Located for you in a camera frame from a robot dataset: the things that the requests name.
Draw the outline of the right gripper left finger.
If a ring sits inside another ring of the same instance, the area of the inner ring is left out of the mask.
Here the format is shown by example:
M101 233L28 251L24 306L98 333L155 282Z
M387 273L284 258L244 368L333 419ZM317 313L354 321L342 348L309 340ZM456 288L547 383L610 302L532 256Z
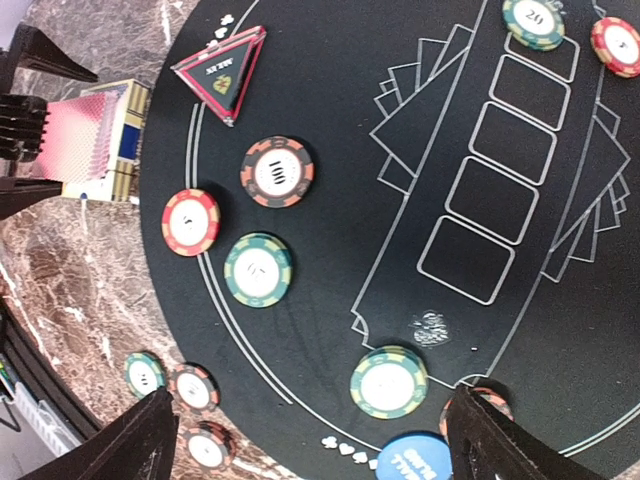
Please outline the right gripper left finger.
M26 474L26 479L169 479L179 417L161 387L94 437Z

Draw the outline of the round black poker mat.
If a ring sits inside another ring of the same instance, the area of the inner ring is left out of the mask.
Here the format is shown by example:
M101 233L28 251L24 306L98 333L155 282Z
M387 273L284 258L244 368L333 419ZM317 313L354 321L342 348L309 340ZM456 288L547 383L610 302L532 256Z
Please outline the round black poker mat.
M436 431L462 382L487 382L516 422L611 478L639 458L639 82L590 44L635 1L560 1L566 39L536 52L498 1L202 1L159 75L145 129L141 224L151 278L182 352L225 414L305 479L370 479L391 439ZM171 67L263 26L233 127ZM240 181L271 136L315 176L287 208ZM185 257L166 203L211 194L216 241ZM224 264L242 236L289 249L282 300L251 308ZM350 379L374 349L417 354L428 393L373 418Z

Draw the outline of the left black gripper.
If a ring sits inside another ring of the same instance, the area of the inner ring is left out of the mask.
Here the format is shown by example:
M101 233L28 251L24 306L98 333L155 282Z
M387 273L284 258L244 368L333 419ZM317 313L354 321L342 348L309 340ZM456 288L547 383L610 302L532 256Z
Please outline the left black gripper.
M81 82L98 76L74 62L44 32L19 24L8 50L1 51L1 83L12 84L25 68ZM32 177L48 124L47 102L35 96L1 95L1 219L47 198L59 196L62 183Z

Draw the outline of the green poker chip stack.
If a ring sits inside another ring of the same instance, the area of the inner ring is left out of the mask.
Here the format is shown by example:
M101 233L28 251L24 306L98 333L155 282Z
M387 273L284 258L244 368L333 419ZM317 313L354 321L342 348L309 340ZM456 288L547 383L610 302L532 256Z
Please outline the green poker chip stack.
M148 352L130 353L124 363L125 381L138 399L166 385L166 375L160 361Z

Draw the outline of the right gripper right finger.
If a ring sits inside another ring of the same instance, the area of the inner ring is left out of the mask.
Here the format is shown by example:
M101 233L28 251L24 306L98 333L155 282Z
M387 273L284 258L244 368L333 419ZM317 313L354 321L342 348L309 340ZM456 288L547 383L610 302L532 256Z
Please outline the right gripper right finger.
M454 480L600 478L539 441L466 386L454 392L447 427Z

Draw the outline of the blue small blind button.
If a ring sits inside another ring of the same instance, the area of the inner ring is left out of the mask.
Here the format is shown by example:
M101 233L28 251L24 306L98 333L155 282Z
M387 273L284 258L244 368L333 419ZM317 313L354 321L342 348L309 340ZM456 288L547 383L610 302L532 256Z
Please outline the blue small blind button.
M432 433L410 433L391 440L379 453L379 480L448 480L453 476L450 449Z

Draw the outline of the triangular red dealer button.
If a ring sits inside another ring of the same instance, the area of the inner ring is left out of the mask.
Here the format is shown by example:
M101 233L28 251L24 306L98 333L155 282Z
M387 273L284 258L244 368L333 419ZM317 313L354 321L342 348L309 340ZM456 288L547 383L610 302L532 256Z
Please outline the triangular red dealer button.
M171 69L228 127L238 118L267 31L244 30L207 46Z

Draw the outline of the yellow playing card box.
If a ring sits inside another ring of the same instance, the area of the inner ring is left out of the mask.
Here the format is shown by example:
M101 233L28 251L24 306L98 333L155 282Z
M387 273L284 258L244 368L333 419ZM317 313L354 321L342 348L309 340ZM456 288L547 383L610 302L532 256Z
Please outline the yellow playing card box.
M62 197L105 202L129 201L150 89L135 79L127 79L84 89L80 96L105 92L118 96L106 171L96 180L80 184L64 183Z

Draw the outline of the red playing card deck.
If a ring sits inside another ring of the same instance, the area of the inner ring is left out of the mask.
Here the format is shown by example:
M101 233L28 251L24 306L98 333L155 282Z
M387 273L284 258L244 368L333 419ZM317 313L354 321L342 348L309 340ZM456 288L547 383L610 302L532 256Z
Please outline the red playing card deck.
M106 91L50 103L32 176L61 183L104 178L117 165L121 93Z

